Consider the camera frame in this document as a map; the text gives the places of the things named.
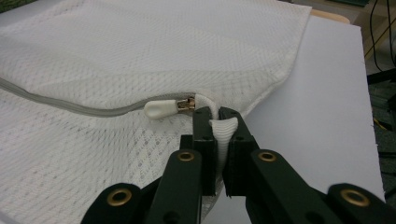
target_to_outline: zipper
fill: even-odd
[[[121,116],[132,111],[143,109],[145,105],[148,105],[149,113],[146,113],[146,115],[148,116],[149,119],[161,119],[167,116],[174,115],[179,112],[190,111],[195,108],[195,99],[194,99],[195,93],[193,92],[169,93],[161,96],[149,97],[148,99],[141,100],[132,105],[127,105],[119,108],[99,109],[99,108],[74,104],[71,102],[67,102],[65,100],[59,100],[47,96],[41,96],[34,93],[30,93],[24,90],[23,88],[15,84],[12,84],[11,82],[8,82],[2,78],[0,78],[0,89],[14,93],[22,98],[25,98],[27,100],[36,103],[40,103],[43,105],[51,105],[73,113],[77,113],[85,116],[91,116],[91,117],[100,117],[100,118],[111,118],[111,117]],[[178,101],[169,100],[169,99],[182,99],[182,98],[185,99]]]
[[[193,111],[195,99],[150,101],[145,104],[145,114],[149,119],[163,119],[183,111]]]

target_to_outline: mesh bag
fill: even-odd
[[[139,102],[193,95],[214,114],[221,105],[247,115],[288,77],[309,10],[273,0],[63,0],[0,27],[0,221],[79,223],[103,189],[145,187],[192,127],[185,114],[148,120]],[[136,106],[100,118],[32,99]],[[204,215],[215,200],[204,199]]]

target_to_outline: white zipper pull tab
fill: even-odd
[[[195,99],[150,101],[145,105],[145,114],[149,119],[163,119],[179,111],[195,109]]]

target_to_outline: zipper slider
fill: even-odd
[[[149,119],[163,119],[175,115],[180,111],[195,109],[195,99],[190,97],[185,100],[149,101],[145,105],[145,114]]]

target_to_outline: black cable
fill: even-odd
[[[396,40],[396,36],[393,37],[392,43],[390,44],[390,48],[391,49],[393,49],[393,44],[395,43],[395,40]]]
[[[376,62],[376,52],[375,52],[375,42],[374,42],[374,36],[373,36],[373,14],[374,14],[374,9],[376,7],[376,3],[378,2],[378,0],[375,0],[375,3],[373,5],[373,9],[372,12],[370,14],[370,35],[372,38],[372,42],[373,42],[373,52],[374,52],[374,62],[375,62],[375,66],[376,68],[378,68],[379,71],[382,72],[382,69],[379,68],[378,63]]]
[[[379,151],[378,157],[383,158],[383,159],[394,159],[394,158],[396,158],[396,152]]]
[[[381,171],[381,174],[382,175],[393,175],[393,176],[396,176],[396,173],[383,172],[383,171]]]
[[[392,38],[392,26],[390,24],[389,0],[387,0],[387,10],[388,10],[390,58],[392,59],[393,65],[396,67],[395,57],[393,56],[393,41],[392,41],[393,38]]]

